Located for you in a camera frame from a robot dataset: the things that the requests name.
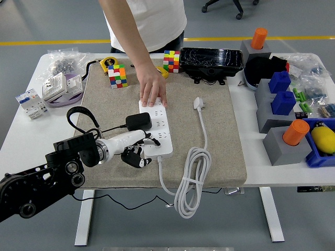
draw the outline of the beige mat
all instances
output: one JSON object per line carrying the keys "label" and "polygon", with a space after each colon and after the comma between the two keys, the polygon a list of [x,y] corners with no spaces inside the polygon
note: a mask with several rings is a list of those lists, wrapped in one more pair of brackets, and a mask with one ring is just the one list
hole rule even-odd
{"label": "beige mat", "polygon": [[[162,65],[162,60],[153,62],[157,66]],[[103,130],[125,124],[126,116],[139,113],[139,83],[135,69],[130,67],[128,59],[120,59],[119,63],[126,67],[128,87],[112,89],[99,64],[91,65],[87,79],[83,106],[94,114]],[[208,151],[212,157],[204,187],[242,186],[247,179],[247,171],[228,86],[218,83],[209,86],[204,82],[194,84],[184,73],[170,73],[166,89],[169,104],[166,113],[173,156],[163,160],[165,185],[178,187],[188,150],[193,146],[204,147],[198,112],[193,109],[193,100],[201,97],[206,103],[202,115],[208,134]],[[79,116],[77,126],[84,130],[94,127],[85,115]],[[116,129],[104,136],[108,139],[126,131]],[[122,162],[119,155],[108,163],[86,167],[84,175],[86,182],[83,188],[161,187],[157,161],[143,169],[136,169]]]}

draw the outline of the robotic arm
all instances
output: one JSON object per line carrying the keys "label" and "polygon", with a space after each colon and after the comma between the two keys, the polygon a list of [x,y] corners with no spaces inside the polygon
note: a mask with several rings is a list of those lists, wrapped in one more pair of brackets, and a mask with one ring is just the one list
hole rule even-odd
{"label": "robotic arm", "polygon": [[150,133],[129,131],[109,140],[95,140],[87,133],[54,144],[55,152],[46,155],[47,163],[17,174],[5,174],[0,181],[0,222],[19,214],[30,218],[66,195],[73,195],[85,182],[84,167],[108,162],[115,154],[127,164],[142,168],[151,159],[140,157],[135,144],[149,139]]}

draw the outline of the cable tie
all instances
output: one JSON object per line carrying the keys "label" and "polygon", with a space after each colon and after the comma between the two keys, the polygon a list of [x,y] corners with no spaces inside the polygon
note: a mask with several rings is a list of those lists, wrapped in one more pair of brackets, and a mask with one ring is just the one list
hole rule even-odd
{"label": "cable tie", "polygon": [[202,181],[199,181],[199,180],[195,180],[195,179],[190,179],[190,178],[187,178],[187,177],[183,177],[183,180],[187,180],[187,181],[190,181],[194,184],[199,184],[199,185],[203,185],[204,183]]}

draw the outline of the office chair wheel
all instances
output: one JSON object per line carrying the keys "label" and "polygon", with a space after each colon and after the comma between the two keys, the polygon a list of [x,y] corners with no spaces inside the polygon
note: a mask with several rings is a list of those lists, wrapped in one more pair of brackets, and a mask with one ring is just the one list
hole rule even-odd
{"label": "office chair wheel", "polygon": [[238,13],[238,14],[236,15],[236,19],[237,19],[237,20],[240,20],[240,19],[242,18],[242,16],[243,16],[243,14]]}
{"label": "office chair wheel", "polygon": [[207,6],[203,6],[203,7],[201,8],[201,11],[202,11],[203,13],[206,13],[206,12],[207,12]]}

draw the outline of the power outlet socket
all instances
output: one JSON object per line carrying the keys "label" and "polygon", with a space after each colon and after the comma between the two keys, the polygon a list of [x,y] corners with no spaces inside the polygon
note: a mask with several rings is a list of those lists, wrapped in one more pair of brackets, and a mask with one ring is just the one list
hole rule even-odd
{"label": "power outlet socket", "polygon": [[150,132],[161,145],[156,146],[151,140],[144,140],[144,156],[157,160],[157,156],[170,158],[173,154],[170,129],[166,109],[162,104],[161,98],[157,98],[153,107],[142,107],[139,101],[140,113],[147,112],[150,115],[152,127],[146,132]]}

